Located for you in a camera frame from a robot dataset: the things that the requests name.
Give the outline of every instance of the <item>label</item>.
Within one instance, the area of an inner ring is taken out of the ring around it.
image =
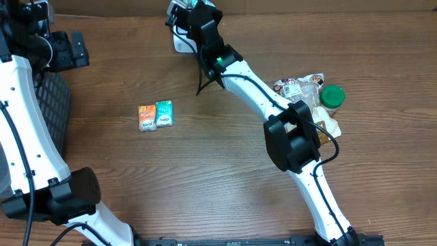
[[[153,126],[153,121],[146,120],[143,122],[143,127],[151,127],[151,126]]]
[[[173,124],[173,122],[170,118],[170,115],[162,115],[157,119],[156,124],[158,126],[166,126],[168,124]]]
[[[285,98],[291,98],[292,96],[302,94],[302,90],[300,89],[299,84],[284,85],[283,90]]]
[[[325,121],[319,121],[316,123],[318,126],[321,126],[323,129],[328,130],[326,128],[326,123]],[[319,136],[320,139],[320,144],[326,144],[329,142],[329,137],[326,136],[326,134],[324,134],[322,131],[320,131],[319,129],[317,129],[317,135]]]
[[[155,112],[142,113],[140,117],[141,118],[148,118],[148,117],[151,117],[151,116],[155,116]]]

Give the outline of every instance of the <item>snack bag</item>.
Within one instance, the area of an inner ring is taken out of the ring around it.
[[[140,131],[155,131],[156,106],[140,106],[138,107],[139,130]]]
[[[313,112],[313,108],[320,104],[318,90],[320,85],[309,81],[299,82],[298,80],[281,79],[274,83],[273,90],[292,103],[303,100],[308,105],[309,110]]]
[[[156,125],[173,126],[173,104],[170,100],[156,103]]]

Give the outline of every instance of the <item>plastic wrapper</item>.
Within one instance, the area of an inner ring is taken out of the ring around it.
[[[292,103],[303,100],[313,112],[313,108],[320,105],[319,90],[322,86],[323,74],[312,74],[299,79],[281,79],[274,84],[274,90]]]
[[[170,100],[156,103],[156,125],[173,126],[173,104]]]
[[[155,131],[156,124],[156,106],[140,106],[138,107],[139,130],[140,131]]]

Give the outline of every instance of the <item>food package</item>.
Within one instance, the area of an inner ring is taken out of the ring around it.
[[[156,106],[140,106],[138,107],[139,130],[140,131],[155,131]]]
[[[313,108],[320,105],[319,88],[321,87],[318,83],[310,83],[310,79],[300,80],[306,82],[299,82],[299,79],[281,79],[274,84],[274,90],[292,103],[303,100],[313,112]]]
[[[339,136],[341,136],[341,130],[339,128],[338,122],[329,116],[325,108],[323,108],[322,106],[314,107],[313,113],[311,115],[313,116],[314,123],[323,127],[334,138],[338,138]],[[293,124],[285,125],[285,129],[287,132],[290,132],[294,128],[296,128],[296,125]],[[320,139],[320,145],[324,145],[330,141],[329,137],[326,136],[326,134],[324,134],[323,132],[317,130],[317,134]]]
[[[156,103],[156,125],[173,126],[173,104],[170,100]]]

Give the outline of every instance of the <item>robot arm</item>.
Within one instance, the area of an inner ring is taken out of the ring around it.
[[[86,167],[70,172],[61,148],[54,144],[54,139],[64,135],[60,126],[67,124],[68,117],[59,112],[69,110],[70,89],[60,75],[52,72],[89,62],[82,35],[72,33],[71,45],[66,33],[50,33],[51,6],[47,1],[34,4],[0,3],[0,102],[4,112],[0,113],[0,142],[14,193],[2,202],[3,211],[12,219],[50,220],[65,226],[86,223],[112,245],[134,245],[132,228],[101,202],[93,171]],[[33,31],[29,28],[32,26],[36,27]],[[35,88],[34,78],[40,74],[45,74],[41,78],[44,85]],[[23,150],[18,148],[17,135]],[[31,170],[32,190],[20,151],[24,151]],[[104,245],[91,230],[75,229],[96,245]]]
[[[295,180],[311,211],[318,236],[326,243],[356,241],[352,238],[354,231],[349,221],[339,210],[329,189],[322,167],[316,170],[320,190],[313,177],[315,166],[321,162],[320,140],[315,129],[304,123],[313,121],[306,104],[293,105],[277,95],[256,76],[240,54],[230,45],[224,45],[217,30],[222,15],[214,7],[200,1],[192,11],[188,11],[182,2],[173,0],[167,13],[166,25],[185,29],[185,38],[195,41],[201,54],[200,63],[208,78],[241,98],[264,123],[268,153],[275,165],[289,172]],[[296,124],[297,127],[287,131],[286,124]],[[325,205],[321,191],[339,225]]]
[[[236,61],[232,65],[226,67],[226,71],[222,75],[241,74],[252,78],[262,89],[273,99],[276,100],[284,108],[288,108],[291,102],[275,93],[270,89],[255,73],[249,65],[243,61]],[[253,83],[239,77],[223,78],[225,89],[232,92],[243,100],[261,119],[262,122],[268,122],[272,115],[279,115],[282,110],[274,106],[261,91]],[[311,160],[302,167],[302,171],[298,174],[287,170],[298,185],[302,196],[304,197],[307,206],[313,216],[315,230],[317,234],[325,241],[329,242],[332,239],[338,239],[343,236],[338,225],[330,215],[328,208],[325,206],[321,193],[318,190],[314,177],[312,176],[315,166],[321,160]],[[336,214],[344,232],[347,232],[350,223],[341,213],[334,196],[329,188],[326,178],[323,174],[322,167],[317,169],[318,181],[322,187],[323,193],[330,204],[333,212]]]

